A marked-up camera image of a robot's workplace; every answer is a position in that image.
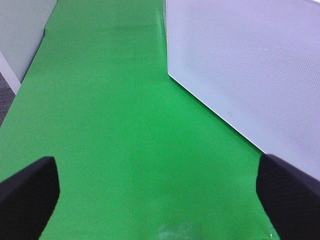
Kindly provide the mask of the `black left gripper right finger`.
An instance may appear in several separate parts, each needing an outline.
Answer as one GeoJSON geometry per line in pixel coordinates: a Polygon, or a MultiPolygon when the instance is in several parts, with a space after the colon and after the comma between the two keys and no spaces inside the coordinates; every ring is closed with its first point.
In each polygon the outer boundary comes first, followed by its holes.
{"type": "Polygon", "coordinates": [[[273,154],[263,154],[255,189],[281,240],[320,238],[319,180],[273,154]]]}

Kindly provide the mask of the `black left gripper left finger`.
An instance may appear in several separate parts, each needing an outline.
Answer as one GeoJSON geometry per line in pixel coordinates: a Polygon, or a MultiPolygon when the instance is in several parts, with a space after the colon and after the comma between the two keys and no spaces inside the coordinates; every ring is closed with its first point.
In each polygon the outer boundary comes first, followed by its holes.
{"type": "Polygon", "coordinates": [[[53,156],[42,157],[0,183],[0,238],[38,240],[60,197],[53,156]]]}

